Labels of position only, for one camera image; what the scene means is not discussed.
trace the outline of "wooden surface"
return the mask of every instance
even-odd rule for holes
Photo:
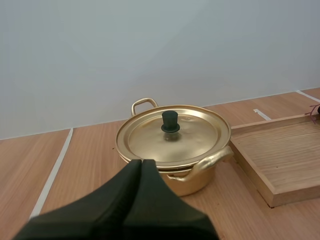
[[[236,130],[235,158],[271,207],[320,197],[319,124],[302,115]]]
[[[0,239],[28,221],[69,130],[0,141]]]
[[[316,99],[320,100],[320,91],[319,88],[313,88],[313,89],[308,89],[308,90],[303,90],[305,94],[308,94]]]
[[[313,104],[316,102],[293,92],[207,108],[223,115],[232,126],[237,126],[264,121],[253,109],[276,119],[307,113]],[[125,163],[113,149],[120,125],[121,122],[111,122],[74,129],[42,212],[91,193],[124,167]],[[271,209],[234,160],[218,164],[215,179],[203,190],[183,200],[207,213],[223,240],[320,239],[320,199]],[[11,205],[23,206],[24,203],[18,200]],[[25,212],[19,216],[24,215],[27,216],[23,218],[26,221],[29,215]],[[10,238],[2,231],[0,239]]]

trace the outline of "pot lid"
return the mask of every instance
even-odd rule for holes
[[[117,133],[116,149],[127,162],[154,159],[159,170],[188,169],[229,143],[231,128],[213,111],[191,105],[152,105],[155,108],[136,115],[132,106],[134,116]]]

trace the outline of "pot handle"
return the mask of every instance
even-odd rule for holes
[[[134,104],[132,104],[132,107],[131,107],[131,115],[132,116],[136,115],[136,106],[143,104],[143,103],[151,103],[154,108],[158,107],[158,104],[152,98],[150,98],[150,97],[142,98],[142,99],[136,101]]]
[[[221,150],[215,152],[213,155],[207,156],[198,163],[196,163],[191,171],[185,175],[185,176],[174,176],[174,175],[168,175],[169,179],[177,180],[180,182],[187,182],[191,180],[196,175],[201,174],[202,172],[212,168],[220,161],[225,161],[231,158],[234,155],[234,152],[232,151],[231,147],[225,146]]]

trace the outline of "black knob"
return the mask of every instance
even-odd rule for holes
[[[178,113],[176,111],[168,110],[162,113],[163,125],[162,131],[166,133],[175,133],[179,131],[180,126],[178,124]]]

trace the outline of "pot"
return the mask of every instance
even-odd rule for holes
[[[136,114],[136,106],[153,108]],[[127,163],[154,159],[166,184],[178,196],[192,194],[214,177],[218,162],[233,156],[231,128],[219,114],[191,105],[158,106],[152,98],[136,101],[116,135],[115,147]]]

